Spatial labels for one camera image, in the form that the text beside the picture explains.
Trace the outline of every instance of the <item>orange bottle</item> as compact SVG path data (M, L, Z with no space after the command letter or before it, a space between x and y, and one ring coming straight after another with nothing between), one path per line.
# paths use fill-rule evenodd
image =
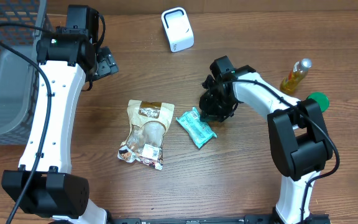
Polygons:
M311 60L308 58L295 63L288 77L281 82L280 90L287 95L294 94L299 82L308 74L309 68L311 68Z

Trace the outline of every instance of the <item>wooden tabletop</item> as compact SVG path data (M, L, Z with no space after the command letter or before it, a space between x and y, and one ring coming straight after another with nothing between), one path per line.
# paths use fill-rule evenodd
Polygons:
M160 15L106 16L108 45L120 72L94 84L78 102L71 159L73 174L87 178L90 199L118 217L238 217L270 213L281 175L270 155L267 123L247 105L233 118L211 123L218 135L200 150L175 121L164 137L164 168L117 158L129 134L129 100L175 105L174 117L198 106L214 59L249 64L278 87L293 64L313 68L296 97L325 93L328 132L341 155L333 175L316 182L310 207L333 223L358 223L358 11L190 14L192 48L171 53ZM52 23L65 24L54 16ZM0 223L14 204L1 188L4 169L16 169L24 146L0 146ZM326 164L327 172L335 159ZM18 211L14 223L48 223Z

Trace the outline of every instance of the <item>green round object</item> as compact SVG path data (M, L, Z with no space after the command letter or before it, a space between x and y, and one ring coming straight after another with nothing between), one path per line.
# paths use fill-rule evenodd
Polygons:
M329 108L329 100L324 93L315 92L308 96L308 99L309 98L316 100L320 106L321 112L324 112Z

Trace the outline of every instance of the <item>gray plastic container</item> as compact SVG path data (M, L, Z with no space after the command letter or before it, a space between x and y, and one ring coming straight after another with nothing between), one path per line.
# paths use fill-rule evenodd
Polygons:
M52 30L46 0L0 0L0 22L19 22ZM36 61L40 31L1 27L0 40ZM0 144L27 144L38 96L35 68L0 47Z

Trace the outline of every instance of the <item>bottle cap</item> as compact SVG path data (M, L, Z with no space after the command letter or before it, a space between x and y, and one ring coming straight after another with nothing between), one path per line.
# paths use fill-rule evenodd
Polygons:
M324 112L329 108L329 100L324 93L312 93L310 96L308 96L308 99L314 99L319 104L321 112Z
M302 59L302 61L301 61L301 66L302 66L303 68L306 68L306 69L311 68L311 60L308 59L308 58Z

